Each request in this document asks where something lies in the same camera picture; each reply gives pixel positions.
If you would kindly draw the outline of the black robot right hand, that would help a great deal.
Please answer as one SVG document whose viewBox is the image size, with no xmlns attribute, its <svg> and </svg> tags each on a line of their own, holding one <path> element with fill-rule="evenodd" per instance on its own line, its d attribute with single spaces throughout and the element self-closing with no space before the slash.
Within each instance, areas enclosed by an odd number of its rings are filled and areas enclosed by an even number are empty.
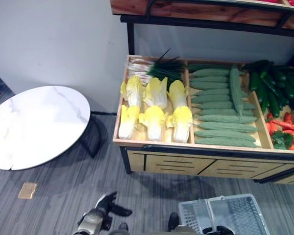
<svg viewBox="0 0 294 235">
<path fill-rule="evenodd" d="M 233 231 L 225 226 L 217 226 L 215 230 L 212 227 L 202 230 L 205 235 L 234 235 Z"/>
</svg>

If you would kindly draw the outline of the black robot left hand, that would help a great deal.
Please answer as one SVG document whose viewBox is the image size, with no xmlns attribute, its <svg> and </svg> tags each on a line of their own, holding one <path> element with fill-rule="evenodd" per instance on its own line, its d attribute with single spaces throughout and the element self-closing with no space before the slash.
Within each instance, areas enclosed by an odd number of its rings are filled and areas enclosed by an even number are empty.
<svg viewBox="0 0 294 235">
<path fill-rule="evenodd" d="M 104 194 L 96 203 L 96 209 L 103 212 L 105 215 L 113 213 L 121 217 L 129 217 L 132 215 L 132 210 L 126 209 L 115 204 L 117 192 Z"/>
</svg>

